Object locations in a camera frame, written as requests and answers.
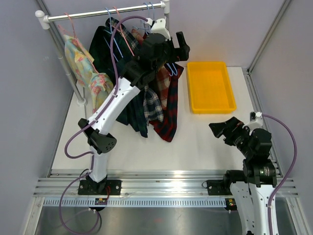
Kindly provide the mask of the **red navy plaid skirt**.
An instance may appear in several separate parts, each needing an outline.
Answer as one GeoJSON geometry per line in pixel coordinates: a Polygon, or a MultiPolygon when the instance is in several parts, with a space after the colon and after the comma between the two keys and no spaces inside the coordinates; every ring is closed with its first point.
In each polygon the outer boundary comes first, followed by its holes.
{"type": "Polygon", "coordinates": [[[167,109],[163,110],[164,120],[150,121],[154,131],[166,142],[171,142],[178,125],[178,81],[184,68],[176,63],[165,65],[170,74],[170,86],[168,90],[167,109]]]}

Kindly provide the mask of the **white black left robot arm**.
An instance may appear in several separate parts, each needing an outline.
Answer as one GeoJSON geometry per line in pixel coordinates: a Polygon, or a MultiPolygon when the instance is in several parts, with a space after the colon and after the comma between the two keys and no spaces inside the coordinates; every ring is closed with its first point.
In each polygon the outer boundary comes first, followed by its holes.
{"type": "Polygon", "coordinates": [[[134,58],[125,65],[105,102],[93,116],[79,120],[78,125],[86,135],[93,155],[86,182],[94,194],[102,194],[108,186],[109,152],[117,143],[109,131],[117,117],[144,86],[155,78],[162,66],[188,60],[190,46],[186,43],[183,32],[177,32],[176,36],[178,48],[174,47],[172,38],[159,33],[149,34],[134,58]]]}

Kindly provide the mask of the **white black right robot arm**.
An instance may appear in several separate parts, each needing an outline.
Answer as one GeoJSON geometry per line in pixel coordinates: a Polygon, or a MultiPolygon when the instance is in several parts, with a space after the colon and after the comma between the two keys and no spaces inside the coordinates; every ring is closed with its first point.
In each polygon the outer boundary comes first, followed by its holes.
{"type": "Polygon", "coordinates": [[[242,170],[227,170],[221,180],[207,180],[206,189],[210,196],[232,197],[228,207],[238,211],[245,235],[279,233],[274,195],[277,173],[269,158],[271,133],[262,126],[260,112],[252,112],[247,124],[236,117],[209,124],[216,138],[224,137],[226,145],[244,156],[242,170]]]}

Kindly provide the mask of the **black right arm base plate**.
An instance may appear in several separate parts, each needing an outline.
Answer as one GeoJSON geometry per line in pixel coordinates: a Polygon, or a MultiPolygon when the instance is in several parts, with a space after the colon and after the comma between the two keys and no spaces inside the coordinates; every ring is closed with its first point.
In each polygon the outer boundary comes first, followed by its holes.
{"type": "Polygon", "coordinates": [[[209,196],[231,196],[230,184],[224,180],[206,180],[201,187],[207,190],[209,196]]]}

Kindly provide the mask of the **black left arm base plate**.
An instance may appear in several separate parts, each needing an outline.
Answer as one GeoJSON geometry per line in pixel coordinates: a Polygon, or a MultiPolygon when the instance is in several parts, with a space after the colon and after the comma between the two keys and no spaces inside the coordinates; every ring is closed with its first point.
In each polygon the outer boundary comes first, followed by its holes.
{"type": "Polygon", "coordinates": [[[79,183],[79,195],[120,195],[121,193],[121,180],[104,179],[96,183],[91,180],[81,180],[79,183]]]}

